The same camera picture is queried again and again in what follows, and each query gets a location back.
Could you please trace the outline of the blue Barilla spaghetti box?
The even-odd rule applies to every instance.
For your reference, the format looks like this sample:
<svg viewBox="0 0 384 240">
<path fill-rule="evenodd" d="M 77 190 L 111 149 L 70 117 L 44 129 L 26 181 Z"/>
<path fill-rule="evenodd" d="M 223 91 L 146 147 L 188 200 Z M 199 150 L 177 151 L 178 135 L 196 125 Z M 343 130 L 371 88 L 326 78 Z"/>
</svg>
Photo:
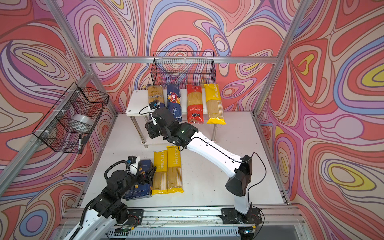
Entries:
<svg viewBox="0 0 384 240">
<path fill-rule="evenodd" d="M 167 108 L 179 122 L 183 120 L 181 94 L 178 85 L 170 84 L 167 86 Z"/>
</svg>

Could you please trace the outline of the blue Ankara spaghetti bag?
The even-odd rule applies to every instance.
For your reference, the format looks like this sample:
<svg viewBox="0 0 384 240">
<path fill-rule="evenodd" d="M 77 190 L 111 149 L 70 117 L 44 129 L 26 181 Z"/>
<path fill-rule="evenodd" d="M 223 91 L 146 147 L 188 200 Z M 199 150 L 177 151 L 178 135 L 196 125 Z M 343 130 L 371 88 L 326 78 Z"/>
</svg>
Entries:
<svg viewBox="0 0 384 240">
<path fill-rule="evenodd" d="M 149 103 L 158 100 L 160 101 L 160 108 L 159 109 L 166 109 L 165 100 L 164 100 L 164 93 L 163 93 L 163 87 L 162 86 L 148 86 L 148 99 Z"/>
</svg>

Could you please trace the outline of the red spaghetti bag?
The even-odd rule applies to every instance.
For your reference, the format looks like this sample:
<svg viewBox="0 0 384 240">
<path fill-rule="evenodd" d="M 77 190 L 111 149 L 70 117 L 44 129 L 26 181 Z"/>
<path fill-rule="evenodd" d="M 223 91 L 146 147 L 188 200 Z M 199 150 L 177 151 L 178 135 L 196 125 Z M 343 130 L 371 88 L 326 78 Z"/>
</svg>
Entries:
<svg viewBox="0 0 384 240">
<path fill-rule="evenodd" d="M 203 124 L 203 95 L 200 86 L 187 85 L 187 119 L 190 124 Z"/>
</svg>

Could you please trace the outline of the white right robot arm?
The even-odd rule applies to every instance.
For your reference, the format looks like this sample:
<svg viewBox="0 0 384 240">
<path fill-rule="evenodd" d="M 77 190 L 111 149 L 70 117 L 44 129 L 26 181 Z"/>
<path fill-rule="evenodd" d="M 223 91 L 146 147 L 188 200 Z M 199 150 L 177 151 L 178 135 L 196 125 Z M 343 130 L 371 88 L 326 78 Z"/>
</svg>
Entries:
<svg viewBox="0 0 384 240">
<path fill-rule="evenodd" d="M 252 158 L 240 157 L 207 138 L 189 123 L 180 123 L 166 107 L 150 107 L 151 120 L 145 128 L 151 139 L 163 137 L 180 150 L 195 152 L 219 167 L 228 177 L 226 189 L 235 196 L 235 210 L 245 215 L 250 210 L 248 185 L 252 179 Z"/>
</svg>

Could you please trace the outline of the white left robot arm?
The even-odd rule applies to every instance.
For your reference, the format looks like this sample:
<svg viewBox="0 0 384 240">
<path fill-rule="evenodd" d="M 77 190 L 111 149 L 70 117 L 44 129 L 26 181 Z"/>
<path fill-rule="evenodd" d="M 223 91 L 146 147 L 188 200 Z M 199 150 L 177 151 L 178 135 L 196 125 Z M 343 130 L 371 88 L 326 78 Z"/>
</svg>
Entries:
<svg viewBox="0 0 384 240">
<path fill-rule="evenodd" d="M 66 236 L 66 240 L 100 240 L 113 226 L 119 233 L 129 233 L 142 224 L 144 211 L 129 210 L 122 202 L 136 185 L 153 182 L 156 167 L 141 171 L 139 167 L 122 160 L 104 172 L 107 186 L 83 209 L 79 223 Z"/>
</svg>

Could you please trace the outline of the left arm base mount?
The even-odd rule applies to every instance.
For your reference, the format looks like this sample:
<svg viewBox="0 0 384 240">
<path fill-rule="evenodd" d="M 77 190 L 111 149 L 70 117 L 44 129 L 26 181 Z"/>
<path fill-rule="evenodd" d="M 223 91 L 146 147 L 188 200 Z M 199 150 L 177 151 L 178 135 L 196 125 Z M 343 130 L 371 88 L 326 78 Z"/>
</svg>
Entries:
<svg viewBox="0 0 384 240">
<path fill-rule="evenodd" d="M 116 216 L 117 225 L 137 227 L 142 224 L 144 215 L 143 209 L 128 209 L 123 210 Z"/>
</svg>

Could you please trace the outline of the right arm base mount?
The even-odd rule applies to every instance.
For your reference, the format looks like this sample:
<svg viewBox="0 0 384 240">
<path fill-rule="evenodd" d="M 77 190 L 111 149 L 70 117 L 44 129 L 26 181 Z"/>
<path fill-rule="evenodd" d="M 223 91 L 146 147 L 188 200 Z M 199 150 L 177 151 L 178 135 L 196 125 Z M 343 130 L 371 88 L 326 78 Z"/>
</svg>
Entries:
<svg viewBox="0 0 384 240">
<path fill-rule="evenodd" d="M 253 224 L 258 226 L 263 222 L 263 217 L 259 208 L 250 207 L 246 214 L 241 214 L 235 208 L 222 208 L 218 215 L 223 224 Z"/>
</svg>

